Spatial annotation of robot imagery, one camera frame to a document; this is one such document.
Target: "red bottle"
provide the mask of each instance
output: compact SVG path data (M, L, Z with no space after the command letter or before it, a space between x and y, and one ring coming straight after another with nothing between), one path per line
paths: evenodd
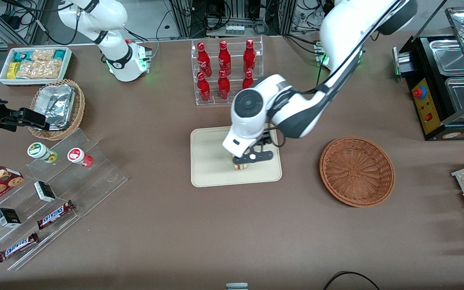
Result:
M198 94L201 97L201 101L208 103L210 101L210 87L208 81L205 79L203 72L198 72L197 74L198 82Z
M248 39L246 41L246 50L243 54L243 71L247 73L247 71L251 70L254 71L255 69L255 51L254 51L254 41L252 39Z
M227 75L232 74L232 63L230 61L230 52L227 49L227 42L220 41L220 54L217 56L220 62L220 70L224 70Z
M217 81L217 86L220 88L220 98L227 100L230 94L230 81L228 80L225 70L220 71L220 78Z
M254 83L254 79L252 78L252 71L247 71L244 74L244 80L243 80L243 90L250 88L250 86Z
M210 77L212 75L212 69L210 68L210 57L209 54L205 51L205 44L199 42L198 47L198 66L200 71L205 74L205 77Z

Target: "small black box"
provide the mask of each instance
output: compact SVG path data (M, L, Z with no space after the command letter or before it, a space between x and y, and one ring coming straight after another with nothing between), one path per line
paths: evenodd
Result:
M55 201L55 193L53 193L53 190L48 183L39 180L33 185L35 186L35 191L37 191L37 194L41 200L46 202Z
M4 209L0 207L0 223L7 228L17 228L21 221L14 209Z

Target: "round wicker basket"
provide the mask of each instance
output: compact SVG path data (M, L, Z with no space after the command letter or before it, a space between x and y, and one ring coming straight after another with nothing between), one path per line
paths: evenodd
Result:
M387 154L356 136L327 145L320 158L320 175L334 197L355 207L380 204L395 185L395 170Z
M75 132L76 129L78 129L80 126L81 120L83 118L83 110L85 109L85 96L83 95L83 92L81 91L79 85L77 85L74 81L70 79L63 79L61 81L55 81L51 84L47 84L46 86L59 86L59 85L70 85L76 89L74 104L72 105L70 125L66 130L63 130L63 131L41 131L41 130L35 130L31 127L28 127L28 130L30 130L33 136L37 138L47 139L50 141L62 140L63 138L66 138L70 134ZM37 101L37 96L39 95L39 91L35 94L33 101L31 101L30 109L32 110L33 110L33 107L35 107L35 101Z

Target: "brown tablecloth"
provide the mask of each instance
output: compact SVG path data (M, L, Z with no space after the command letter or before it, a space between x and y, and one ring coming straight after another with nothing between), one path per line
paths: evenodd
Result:
M72 46L68 77L87 100L81 127L129 181L21 270L0 265L0 288L216 290L244 281L252 290L321 289L353 270L383 289L464 289L464 200L450 176L464 168L464 141L423 140L407 86L393 78L391 49L409 35L366 43L316 128L280 149L280 181L208 188L191 185L189 137L230 125L230 107L195 105L190 41L162 43L151 73L131 83L108 72L96 46ZM264 40L266 75L314 86L313 55L282 37ZM36 91L2 85L0 97L27 107ZM383 204L356 209L325 189L317 161L346 135L392 159L396 186ZM29 163L34 141L27 128L0 130L0 165Z

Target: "clear acrylic stand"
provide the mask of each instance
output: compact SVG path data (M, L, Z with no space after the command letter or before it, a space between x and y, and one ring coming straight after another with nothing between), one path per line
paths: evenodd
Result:
M230 52L230 57L232 60L232 74L228 76L230 80L230 95L227 100L221 99L220 91L218 88L218 79L220 65L218 62L218 55L220 53L220 40L209 39L209 40L199 40L191 42L191 64L193 68L193 82L195 83L195 99L197 105L218 105L218 104L232 104L234 96L243 90L243 54L247 46L247 40L252 39L254 41L254 50L255 50L255 69L253 71L253 79L259 79L264 75L263 67L263 38L262 37L234 37L227 38L227 47ZM210 101L204 103L199 94L197 86L197 73L199 72L198 66L198 50L196 45L199 42L205 44L205 51L210 57L210 67L212 68L211 77L207 78L207 81L210 85Z
M90 167L81 167L67 160L67 152L74 147L82 148L86 154L92 156L94 161ZM52 150L58 153L55 163L48 164L42 160L34 160L26 165L21 169L25 182L0 201L0 207L15 209L22 222L14 229L5 228L0 224L0 251L29 237L33 232L37 232L40 239L38 244L28 246L24 251L15 253L7 259L3 264L9 266L8 270L21 268L127 180L116 165L101 152L97 141L82 129L78 129L57 143ZM44 202L39 199L33 187L37 180L50 184L57 196L54 202ZM71 200L76 208L39 231L37 221L68 200Z

